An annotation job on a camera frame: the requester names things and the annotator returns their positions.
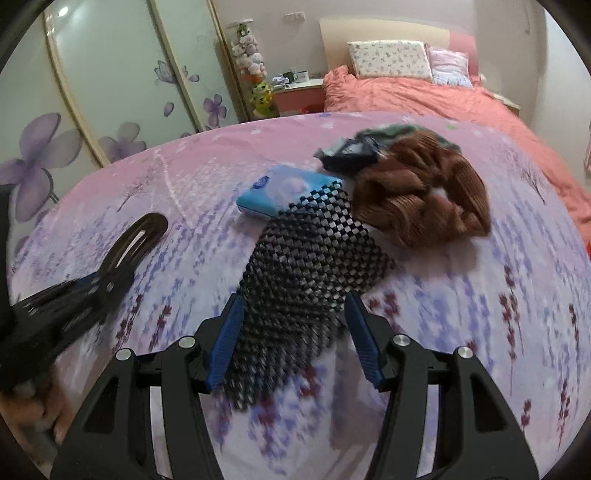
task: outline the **metal screw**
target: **metal screw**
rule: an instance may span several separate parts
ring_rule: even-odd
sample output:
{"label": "metal screw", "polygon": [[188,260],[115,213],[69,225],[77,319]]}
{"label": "metal screw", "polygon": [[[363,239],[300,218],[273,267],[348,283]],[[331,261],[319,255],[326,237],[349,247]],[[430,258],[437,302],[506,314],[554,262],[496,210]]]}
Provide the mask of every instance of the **metal screw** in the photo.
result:
{"label": "metal screw", "polygon": [[122,362],[129,360],[131,358],[131,350],[129,348],[122,348],[116,353],[115,358]]}
{"label": "metal screw", "polygon": [[457,354],[465,359],[469,359],[474,356],[474,352],[467,346],[461,346],[459,349],[457,349]]}
{"label": "metal screw", "polygon": [[193,337],[183,337],[178,341],[180,348],[191,348],[193,345],[195,345],[195,338]]}
{"label": "metal screw", "polygon": [[395,335],[393,340],[398,346],[407,346],[410,344],[410,338],[408,338],[406,335],[403,335],[402,333]]}

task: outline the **mug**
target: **mug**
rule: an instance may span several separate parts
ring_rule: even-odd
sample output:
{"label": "mug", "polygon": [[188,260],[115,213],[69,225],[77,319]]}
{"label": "mug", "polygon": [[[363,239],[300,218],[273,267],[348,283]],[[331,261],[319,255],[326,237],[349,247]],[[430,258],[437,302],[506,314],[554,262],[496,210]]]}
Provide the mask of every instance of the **mug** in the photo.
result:
{"label": "mug", "polygon": [[283,76],[286,79],[288,79],[290,81],[290,83],[294,83],[295,82],[295,78],[294,77],[296,76],[296,73],[294,73],[294,72],[286,72],[286,73],[283,74]]}
{"label": "mug", "polygon": [[305,83],[310,81],[310,74],[303,70],[302,72],[294,73],[294,80],[297,83]]}

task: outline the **headboard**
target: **headboard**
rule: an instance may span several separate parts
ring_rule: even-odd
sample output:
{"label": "headboard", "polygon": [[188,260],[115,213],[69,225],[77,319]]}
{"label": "headboard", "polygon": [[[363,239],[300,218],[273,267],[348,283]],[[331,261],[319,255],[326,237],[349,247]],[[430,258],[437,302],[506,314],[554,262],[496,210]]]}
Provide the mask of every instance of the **headboard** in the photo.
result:
{"label": "headboard", "polygon": [[429,25],[374,18],[323,18],[320,20],[320,30],[329,70],[348,65],[349,71],[353,71],[347,42],[403,39],[463,51],[469,55],[470,75],[478,75],[476,40],[470,35]]}

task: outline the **pink duvet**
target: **pink duvet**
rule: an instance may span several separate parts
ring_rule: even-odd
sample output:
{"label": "pink duvet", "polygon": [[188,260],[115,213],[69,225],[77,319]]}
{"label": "pink duvet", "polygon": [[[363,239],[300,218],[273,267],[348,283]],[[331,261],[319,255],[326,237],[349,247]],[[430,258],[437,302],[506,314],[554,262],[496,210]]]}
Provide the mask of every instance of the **pink duvet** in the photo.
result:
{"label": "pink duvet", "polygon": [[482,87],[467,89],[409,78],[359,80],[346,66],[324,78],[327,112],[395,111],[431,114],[487,125],[510,135],[542,169],[564,202],[585,244],[591,241],[591,194],[563,160]]}

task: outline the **black mesh fabric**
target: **black mesh fabric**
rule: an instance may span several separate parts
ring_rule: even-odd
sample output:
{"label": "black mesh fabric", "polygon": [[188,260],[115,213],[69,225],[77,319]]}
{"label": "black mesh fabric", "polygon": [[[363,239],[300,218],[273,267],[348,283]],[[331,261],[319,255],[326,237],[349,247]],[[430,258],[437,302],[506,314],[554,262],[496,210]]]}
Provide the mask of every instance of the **black mesh fabric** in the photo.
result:
{"label": "black mesh fabric", "polygon": [[259,402],[309,365],[342,328],[346,293],[384,276],[388,257],[349,211],[335,182],[265,227],[238,292],[246,315],[224,382],[234,408]]}

